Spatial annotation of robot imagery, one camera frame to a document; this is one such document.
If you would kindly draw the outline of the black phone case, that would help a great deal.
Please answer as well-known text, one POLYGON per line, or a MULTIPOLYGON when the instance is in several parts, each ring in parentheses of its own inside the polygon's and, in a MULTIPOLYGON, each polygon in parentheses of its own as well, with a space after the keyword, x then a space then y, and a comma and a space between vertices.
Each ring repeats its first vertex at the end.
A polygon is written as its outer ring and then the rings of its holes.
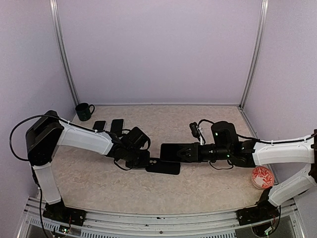
POLYGON ((179 175, 180 168, 180 163, 162 161, 159 158, 150 158, 146 171, 149 173, 179 175))

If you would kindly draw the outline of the black smartphone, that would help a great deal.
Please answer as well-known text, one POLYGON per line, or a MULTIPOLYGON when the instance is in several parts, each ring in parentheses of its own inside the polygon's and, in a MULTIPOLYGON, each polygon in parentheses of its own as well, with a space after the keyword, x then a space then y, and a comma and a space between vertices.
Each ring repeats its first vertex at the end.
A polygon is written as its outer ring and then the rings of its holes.
POLYGON ((190 145, 191 143, 164 143, 160 147, 160 159, 167 162, 175 163, 188 163, 188 161, 176 161, 175 159, 175 146, 176 145, 190 145))

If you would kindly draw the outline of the light blue phone case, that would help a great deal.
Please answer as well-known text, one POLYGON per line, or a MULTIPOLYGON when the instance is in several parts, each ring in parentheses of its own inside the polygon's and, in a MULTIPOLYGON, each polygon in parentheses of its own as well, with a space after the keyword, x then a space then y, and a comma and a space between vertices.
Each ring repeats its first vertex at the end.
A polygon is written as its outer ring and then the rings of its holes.
POLYGON ((110 126, 111 133, 122 133, 124 126, 124 119, 113 119, 110 126))

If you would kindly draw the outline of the lavender phone case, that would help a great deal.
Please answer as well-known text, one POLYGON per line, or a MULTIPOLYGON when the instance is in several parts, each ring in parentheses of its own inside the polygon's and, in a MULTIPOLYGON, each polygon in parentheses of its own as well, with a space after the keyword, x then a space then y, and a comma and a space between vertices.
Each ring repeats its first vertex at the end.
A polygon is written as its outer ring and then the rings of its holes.
POLYGON ((106 127, 106 121, 105 120, 97 120, 94 122, 93 130, 96 131, 103 131, 106 127))

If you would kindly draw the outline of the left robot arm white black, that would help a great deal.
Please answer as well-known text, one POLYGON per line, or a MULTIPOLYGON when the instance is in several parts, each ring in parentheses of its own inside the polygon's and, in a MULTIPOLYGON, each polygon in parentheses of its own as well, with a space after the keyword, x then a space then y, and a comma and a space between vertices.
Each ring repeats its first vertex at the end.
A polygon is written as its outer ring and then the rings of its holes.
POLYGON ((151 140, 138 127, 121 137, 116 133, 88 129, 60 118, 49 110, 36 116, 37 121, 26 132, 27 156, 34 171, 49 211, 58 220, 69 216, 69 209, 61 201, 61 195, 52 171, 52 160, 59 146, 69 146, 113 158, 125 160, 137 166, 140 156, 151 140))

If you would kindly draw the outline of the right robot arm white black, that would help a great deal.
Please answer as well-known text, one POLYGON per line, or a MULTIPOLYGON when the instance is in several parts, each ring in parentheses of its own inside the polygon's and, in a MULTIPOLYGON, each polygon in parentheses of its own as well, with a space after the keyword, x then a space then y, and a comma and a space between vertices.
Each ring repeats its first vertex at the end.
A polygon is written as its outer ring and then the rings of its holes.
POLYGON ((317 135, 314 133, 289 141, 261 141, 246 138, 239 141, 235 126, 219 121, 211 126, 213 144, 178 144, 173 158, 181 163, 216 162, 227 160, 242 168, 267 164, 304 163, 305 167, 284 182, 263 192, 253 215, 264 220, 273 207, 299 195, 317 184, 317 135))

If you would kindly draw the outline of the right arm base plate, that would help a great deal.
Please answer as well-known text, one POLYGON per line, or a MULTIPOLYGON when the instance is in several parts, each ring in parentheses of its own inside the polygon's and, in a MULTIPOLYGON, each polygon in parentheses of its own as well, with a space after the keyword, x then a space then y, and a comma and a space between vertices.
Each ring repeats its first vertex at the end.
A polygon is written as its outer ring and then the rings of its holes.
POLYGON ((243 208, 236 211, 240 226, 257 223, 278 217, 280 211, 278 207, 270 203, 261 203, 253 207, 243 208))

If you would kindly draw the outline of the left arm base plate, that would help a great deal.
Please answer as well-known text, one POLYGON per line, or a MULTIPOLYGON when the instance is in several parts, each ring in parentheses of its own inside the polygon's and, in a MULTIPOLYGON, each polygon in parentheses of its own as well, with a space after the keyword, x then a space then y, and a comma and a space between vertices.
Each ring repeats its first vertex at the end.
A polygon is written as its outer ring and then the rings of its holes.
POLYGON ((66 207, 64 202, 60 201, 51 205, 46 203, 43 216, 69 225, 83 226, 86 213, 85 210, 66 207))

